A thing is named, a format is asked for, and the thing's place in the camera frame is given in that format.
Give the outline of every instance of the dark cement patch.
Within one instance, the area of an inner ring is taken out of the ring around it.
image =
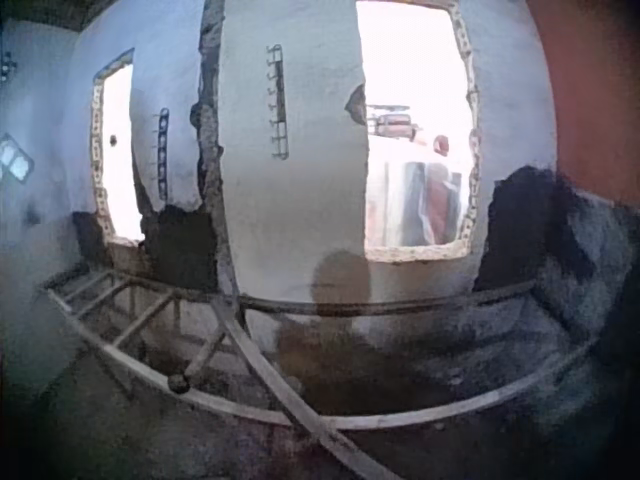
[[[35,203],[32,201],[27,205],[22,215],[22,226],[25,228],[35,227],[42,222],[42,216],[38,212]]]
[[[155,279],[183,288],[216,290],[215,234],[204,208],[185,212],[169,205],[142,222],[144,250]]]
[[[104,233],[96,215],[87,212],[73,212],[71,217],[82,257],[90,263],[111,266],[111,256],[105,245]]]
[[[344,109],[349,112],[354,122],[359,125],[367,125],[367,100],[364,93],[364,83],[356,87]]]
[[[546,250],[560,266],[562,273],[573,275],[579,281],[593,277],[596,266],[575,238],[569,218],[589,208],[569,183],[558,178],[552,196],[553,209],[546,231]]]
[[[474,290],[535,278],[544,258],[554,182],[551,170],[526,166],[498,183],[489,205],[489,233]]]

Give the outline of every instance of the white wall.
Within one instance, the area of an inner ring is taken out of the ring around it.
[[[76,42],[66,91],[61,133],[73,211],[95,211],[89,129],[93,78],[124,52],[134,48],[131,95],[133,147],[153,208],[158,197],[156,150],[158,119],[170,110],[168,136],[169,203],[197,208],[196,169],[199,149],[189,122],[198,99],[200,22],[204,0],[120,0],[98,17]]]
[[[58,146],[67,69],[76,33],[31,22],[8,21],[3,42],[18,69],[0,84],[0,137],[8,133],[34,161],[23,185],[0,181],[0,243],[20,241],[27,210],[47,223],[69,214]]]
[[[0,350],[8,408],[35,399],[80,347],[39,290],[80,258],[58,148],[61,92],[77,36],[23,21],[8,21],[3,35],[18,69],[0,84],[0,137],[10,134],[34,162],[24,184],[8,173],[0,181]]]
[[[555,114],[544,53],[524,2],[461,0],[473,47],[482,136],[472,253],[427,264],[371,264],[372,300],[470,290],[494,182],[524,165],[554,167]],[[271,157],[265,47],[279,43],[291,155]],[[335,250],[364,256],[366,127],[344,110],[364,81],[353,0],[227,0],[220,143],[230,240],[243,292],[309,300]],[[353,286],[334,284],[335,289]]]

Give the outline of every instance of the orange wall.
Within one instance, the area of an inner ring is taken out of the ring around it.
[[[621,8],[621,0],[528,3],[553,85],[558,170],[579,188],[640,206],[640,42],[635,19]]]

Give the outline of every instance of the plastered wall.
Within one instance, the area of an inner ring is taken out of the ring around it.
[[[369,284],[371,300],[470,290],[495,182],[525,165],[555,167],[553,96],[526,4],[462,0],[460,10],[473,50],[484,159],[472,253],[425,264],[371,264],[369,278],[358,282]],[[276,43],[284,51],[291,150],[286,161],[271,156],[265,48]],[[310,300],[317,283],[328,295],[349,291],[339,279],[331,285],[314,279],[314,271],[336,250],[364,256],[366,128],[345,111],[364,81],[361,61],[352,0],[274,0],[268,8],[259,1],[227,0],[220,143],[230,241],[243,292]]]
[[[169,203],[200,205],[196,131],[201,0],[120,0],[76,42],[61,135],[73,211],[94,211],[89,171],[89,102],[93,76],[134,48],[133,147],[153,208],[155,134],[163,107],[169,128]],[[479,209],[472,252],[458,260],[371,263],[358,279],[369,300],[453,295],[472,288],[484,253],[495,182],[532,165],[554,168],[555,116],[546,61],[526,4],[460,2],[472,44],[482,138]],[[281,44],[291,155],[272,157],[266,47]],[[220,144],[227,221],[241,291],[310,300],[311,286],[348,291],[340,280],[314,279],[332,252],[364,257],[366,128],[345,105],[364,82],[352,0],[227,0],[220,56]],[[340,300],[350,299],[342,296]]]
[[[33,159],[34,169],[24,185],[8,172],[0,181],[0,244],[15,245],[34,225],[69,213],[57,126],[76,37],[31,22],[5,24],[4,49],[18,68],[0,86],[0,137],[11,135]]]
[[[76,38],[31,22],[4,25],[3,46],[18,68],[0,85],[0,137],[11,135],[34,164],[24,184],[8,172],[0,180],[0,355],[7,418],[17,418],[17,409],[33,401],[80,347],[39,291],[49,276],[80,259],[57,130]]]
[[[555,94],[558,170],[580,189],[640,206],[637,6],[528,3]]]
[[[200,76],[198,39],[203,0],[120,0],[78,37],[66,109],[60,128],[62,154],[72,211],[95,211],[89,159],[90,105],[94,76],[124,52],[134,49],[130,115],[133,151],[142,184],[155,211],[164,207],[157,187],[158,118],[170,111],[168,135],[168,203],[184,210],[200,203],[197,189],[198,145],[189,122]]]

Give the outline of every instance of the unfinished room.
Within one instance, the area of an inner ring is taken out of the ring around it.
[[[638,13],[0,1],[7,478],[633,477]]]

